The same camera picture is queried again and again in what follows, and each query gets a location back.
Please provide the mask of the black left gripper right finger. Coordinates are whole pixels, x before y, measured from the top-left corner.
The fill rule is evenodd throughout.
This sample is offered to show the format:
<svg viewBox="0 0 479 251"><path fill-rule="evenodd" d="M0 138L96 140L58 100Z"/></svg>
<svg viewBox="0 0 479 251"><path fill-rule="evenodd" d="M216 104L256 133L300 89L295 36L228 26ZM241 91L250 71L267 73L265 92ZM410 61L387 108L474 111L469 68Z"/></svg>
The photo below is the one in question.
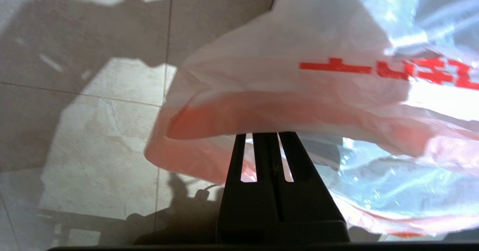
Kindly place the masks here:
<svg viewBox="0 0 479 251"><path fill-rule="evenodd" d="M298 135L273 133L269 143L281 241L288 244L350 242L344 217Z"/></svg>

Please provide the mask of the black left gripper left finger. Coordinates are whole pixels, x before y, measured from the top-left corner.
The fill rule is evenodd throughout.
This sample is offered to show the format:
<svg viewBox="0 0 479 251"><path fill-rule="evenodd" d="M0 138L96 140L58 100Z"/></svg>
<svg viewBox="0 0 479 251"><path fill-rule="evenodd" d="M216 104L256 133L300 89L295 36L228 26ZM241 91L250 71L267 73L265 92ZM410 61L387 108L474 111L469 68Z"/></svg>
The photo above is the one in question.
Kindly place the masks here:
<svg viewBox="0 0 479 251"><path fill-rule="evenodd" d="M241 181L246 137L246 134L239 134L234 142L217 219L217 242L222 244L269 242L272 227L279 221L270 170L268 135L253 135L255 182Z"/></svg>

